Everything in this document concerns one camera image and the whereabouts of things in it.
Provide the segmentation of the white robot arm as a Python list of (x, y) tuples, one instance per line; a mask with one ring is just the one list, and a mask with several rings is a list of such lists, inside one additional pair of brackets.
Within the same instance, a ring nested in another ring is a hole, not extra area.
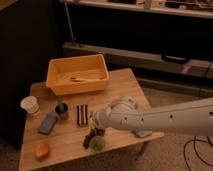
[(140, 109), (134, 98), (123, 96), (95, 112), (91, 122), (99, 129), (213, 136), (213, 98)]

